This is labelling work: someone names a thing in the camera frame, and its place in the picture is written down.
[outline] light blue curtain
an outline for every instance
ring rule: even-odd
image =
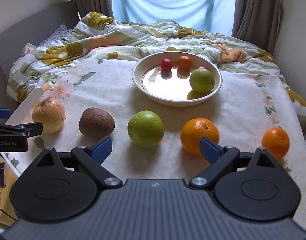
[[[120,22],[171,19],[184,27],[231,36],[235,0],[112,0]]]

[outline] bowl rim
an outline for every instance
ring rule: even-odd
[[[223,84],[223,78],[222,78],[222,75],[221,75],[221,72],[219,71],[219,69],[211,62],[209,62],[208,60],[204,59],[203,57],[200,57],[201,59],[203,60],[206,60],[208,63],[210,63],[214,68],[215,70],[217,71],[218,75],[219,75],[219,84],[218,84],[218,87],[213,91],[211,92],[210,94],[206,95],[206,96],[203,96],[201,98],[196,98],[196,99],[189,99],[189,100],[175,100],[175,99],[167,99],[167,98],[162,98],[162,97],[158,97],[156,95],[153,95],[151,93],[149,93],[148,91],[144,90],[142,87],[140,87],[137,82],[135,81],[135,69],[137,67],[137,65],[144,59],[146,59],[147,57],[151,57],[153,55],[156,55],[156,54],[161,54],[161,53],[169,53],[169,52],[179,52],[179,53],[183,53],[183,54],[189,54],[189,55],[194,55],[196,57],[200,57],[198,55],[195,55],[195,54],[192,54],[192,53],[188,53],[188,52],[184,52],[184,51],[162,51],[162,52],[157,52],[157,53],[154,53],[154,54],[151,54],[151,55],[147,55],[146,57],[142,58],[140,61],[138,61],[135,66],[133,67],[132,69],[132,80],[133,80],[133,83],[136,85],[136,87],[141,90],[144,94],[150,96],[150,97],[153,97],[155,99],[158,99],[158,100],[163,100],[163,101],[167,101],[167,102],[173,102],[173,103],[193,103],[193,102],[199,102],[199,101],[203,101],[205,99],[208,99],[208,98],[211,98],[214,94],[216,94],[222,87],[222,84]]]

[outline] white bowl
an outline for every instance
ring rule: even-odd
[[[176,68],[180,56],[189,56],[192,61],[192,68],[184,74],[183,70]],[[161,75],[160,71],[160,62],[163,59],[173,62],[173,68],[167,74],[167,78],[165,74]],[[199,66],[205,67],[214,76],[214,88],[205,96],[190,91],[192,88],[189,85],[189,76]],[[136,87],[150,99],[167,106],[200,104],[214,96],[223,82],[221,73],[212,63],[197,55],[180,51],[159,52],[141,59],[132,70],[132,79]]]

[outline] green apple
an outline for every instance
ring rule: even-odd
[[[214,88],[214,76],[206,68],[195,69],[190,77],[192,89],[200,94],[209,94]]]
[[[162,141],[164,126],[160,117],[154,112],[141,111],[129,120],[127,133],[135,144],[149,148]]]

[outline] smartphone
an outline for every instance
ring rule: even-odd
[[[5,187],[5,163],[0,163],[0,187]]]

